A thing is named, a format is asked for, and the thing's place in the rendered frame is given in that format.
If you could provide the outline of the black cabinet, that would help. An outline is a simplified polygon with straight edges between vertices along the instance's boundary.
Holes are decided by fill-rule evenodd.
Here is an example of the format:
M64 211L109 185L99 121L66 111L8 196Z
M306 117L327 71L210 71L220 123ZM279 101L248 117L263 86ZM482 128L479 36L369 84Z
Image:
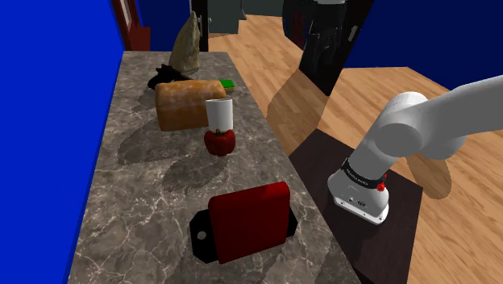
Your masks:
M302 50L299 70L329 96L375 0L284 0L285 36Z

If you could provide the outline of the black pan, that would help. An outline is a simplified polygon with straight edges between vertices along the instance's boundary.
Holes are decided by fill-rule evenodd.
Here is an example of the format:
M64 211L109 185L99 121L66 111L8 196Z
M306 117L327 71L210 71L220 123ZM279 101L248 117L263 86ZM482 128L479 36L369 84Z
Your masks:
M187 81L191 77L182 74L170 65L162 64L160 68L156 68L157 75L151 78L148 82L148 88L155 89L156 85L160 83L169 83L172 81Z

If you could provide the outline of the dark robot stand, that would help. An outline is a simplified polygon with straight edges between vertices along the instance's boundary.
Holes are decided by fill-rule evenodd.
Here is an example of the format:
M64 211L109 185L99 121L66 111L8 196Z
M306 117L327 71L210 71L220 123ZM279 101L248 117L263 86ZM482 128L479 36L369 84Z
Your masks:
M336 205L327 187L327 178L352 151L316 129L289 159L360 280L364 284L406 284L422 188L389 170L386 220L374 225L361 219Z

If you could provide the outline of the orange bread loaf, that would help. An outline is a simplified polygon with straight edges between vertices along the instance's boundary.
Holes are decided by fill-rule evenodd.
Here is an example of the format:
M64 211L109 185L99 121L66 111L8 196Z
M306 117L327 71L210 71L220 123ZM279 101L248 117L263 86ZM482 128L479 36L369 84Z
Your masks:
M220 81L188 80L155 87L158 124L163 132L208 127L206 100L226 98Z

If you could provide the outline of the white cup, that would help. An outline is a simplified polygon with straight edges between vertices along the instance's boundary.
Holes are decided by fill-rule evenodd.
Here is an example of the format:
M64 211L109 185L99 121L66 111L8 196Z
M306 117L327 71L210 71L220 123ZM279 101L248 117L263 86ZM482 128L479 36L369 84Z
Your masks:
M233 129L233 101L231 98L206 100L209 129L226 132Z

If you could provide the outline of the red bell pepper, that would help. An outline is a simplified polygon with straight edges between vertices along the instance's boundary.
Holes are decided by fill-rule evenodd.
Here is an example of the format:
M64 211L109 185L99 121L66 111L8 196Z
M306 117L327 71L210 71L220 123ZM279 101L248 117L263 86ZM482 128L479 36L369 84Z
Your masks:
M235 133L231 129L226 132L209 130L204 135L204 142L210 154L224 157L235 149Z

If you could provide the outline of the red block on black board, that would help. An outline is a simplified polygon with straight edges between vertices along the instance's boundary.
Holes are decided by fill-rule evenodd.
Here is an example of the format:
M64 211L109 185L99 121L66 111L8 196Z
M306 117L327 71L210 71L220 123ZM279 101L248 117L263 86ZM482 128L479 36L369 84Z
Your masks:
M193 255L224 264L283 244L297 225L286 182L214 196L189 222Z

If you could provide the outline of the red door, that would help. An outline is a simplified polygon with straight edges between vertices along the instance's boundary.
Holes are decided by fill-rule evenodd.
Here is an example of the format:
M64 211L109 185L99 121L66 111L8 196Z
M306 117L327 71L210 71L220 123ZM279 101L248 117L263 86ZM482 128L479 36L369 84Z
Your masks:
M149 51L151 31L141 24L136 0L110 0L127 51Z

